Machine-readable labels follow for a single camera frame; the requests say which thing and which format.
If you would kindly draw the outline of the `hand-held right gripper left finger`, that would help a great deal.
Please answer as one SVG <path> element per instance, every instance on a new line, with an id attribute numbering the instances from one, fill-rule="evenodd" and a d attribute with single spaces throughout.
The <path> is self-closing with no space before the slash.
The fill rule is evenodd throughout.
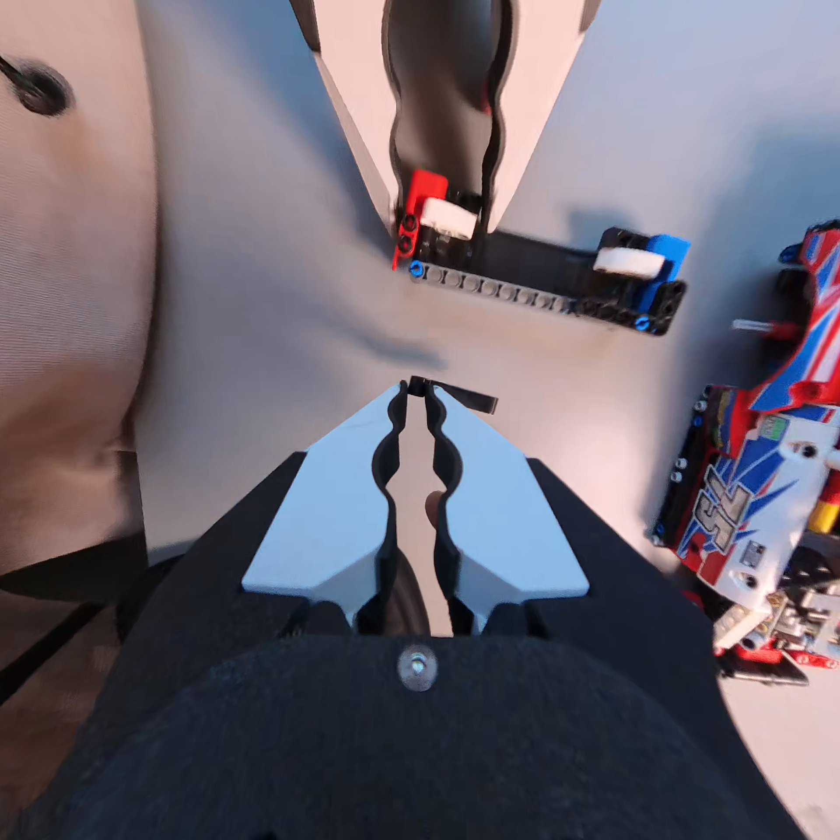
<path id="1" fill-rule="evenodd" d="M 396 575 L 396 506 L 407 383 L 312 444 L 247 568 L 245 592 L 331 603 L 352 628 L 384 607 Z"/>

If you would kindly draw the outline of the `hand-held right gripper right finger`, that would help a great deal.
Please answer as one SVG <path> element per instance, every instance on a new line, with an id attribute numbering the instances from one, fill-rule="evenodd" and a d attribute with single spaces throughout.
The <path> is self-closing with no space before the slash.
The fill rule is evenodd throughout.
<path id="1" fill-rule="evenodd" d="M 439 384 L 426 384 L 437 503 L 434 568 L 453 635 L 502 605 L 579 599 L 588 581 L 528 458 Z"/>

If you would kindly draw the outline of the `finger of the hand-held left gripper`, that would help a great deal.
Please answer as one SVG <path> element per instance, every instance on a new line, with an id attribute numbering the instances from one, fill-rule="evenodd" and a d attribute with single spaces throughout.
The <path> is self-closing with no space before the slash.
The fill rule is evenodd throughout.
<path id="1" fill-rule="evenodd" d="M 592 24 L 590 1 L 492 4 L 496 48 L 486 78 L 490 138 L 481 165 L 480 228 L 494 232 Z"/>
<path id="2" fill-rule="evenodd" d="M 364 186 L 383 225 L 402 200 L 395 129 L 400 106 L 388 35 L 392 2 L 315 1 L 314 56 Z"/>

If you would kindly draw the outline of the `black L-shaped lego beam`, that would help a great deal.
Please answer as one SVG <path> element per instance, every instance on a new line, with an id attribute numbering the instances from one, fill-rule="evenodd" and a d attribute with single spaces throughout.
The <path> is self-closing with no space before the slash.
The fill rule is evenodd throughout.
<path id="1" fill-rule="evenodd" d="M 407 393 L 410 396 L 425 397 L 435 387 L 450 394 L 454 399 L 474 412 L 493 415 L 497 410 L 498 399 L 495 396 L 471 391 L 460 386 L 418 375 L 411 376 L 407 384 Z"/>

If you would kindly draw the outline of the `black lego frame assembly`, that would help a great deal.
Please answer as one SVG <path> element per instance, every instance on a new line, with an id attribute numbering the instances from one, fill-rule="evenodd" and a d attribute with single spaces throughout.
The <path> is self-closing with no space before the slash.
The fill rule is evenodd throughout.
<path id="1" fill-rule="evenodd" d="M 397 218 L 394 270 L 412 282 L 664 335 L 686 294 L 690 242 L 606 229 L 594 250 L 487 232 L 477 195 L 415 170 Z"/>

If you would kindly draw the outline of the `red white blue lego car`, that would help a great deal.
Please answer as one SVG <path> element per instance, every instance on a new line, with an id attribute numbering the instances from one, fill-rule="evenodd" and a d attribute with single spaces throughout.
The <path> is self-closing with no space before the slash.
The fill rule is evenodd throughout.
<path id="1" fill-rule="evenodd" d="M 692 573 L 720 676 L 806 687 L 838 671 L 838 220 L 779 263 L 787 319 L 731 324 L 761 341 L 762 381 L 695 402 L 649 539 Z"/>

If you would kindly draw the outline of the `person's dark pants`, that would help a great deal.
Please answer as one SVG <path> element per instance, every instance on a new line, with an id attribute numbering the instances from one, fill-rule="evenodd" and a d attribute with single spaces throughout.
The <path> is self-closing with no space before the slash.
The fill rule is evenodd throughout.
<path id="1" fill-rule="evenodd" d="M 6 572 L 1 589 L 40 601 L 115 604 L 157 584 L 183 554 L 150 564 L 144 534 L 137 532 Z"/>

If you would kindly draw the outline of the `black wired earbud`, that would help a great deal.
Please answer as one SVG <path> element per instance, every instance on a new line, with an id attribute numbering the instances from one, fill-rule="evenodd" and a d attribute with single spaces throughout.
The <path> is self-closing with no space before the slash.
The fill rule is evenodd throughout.
<path id="1" fill-rule="evenodd" d="M 69 82 L 41 61 L 1 56 L 1 74 L 16 100 L 38 116 L 58 118 L 75 105 Z"/>

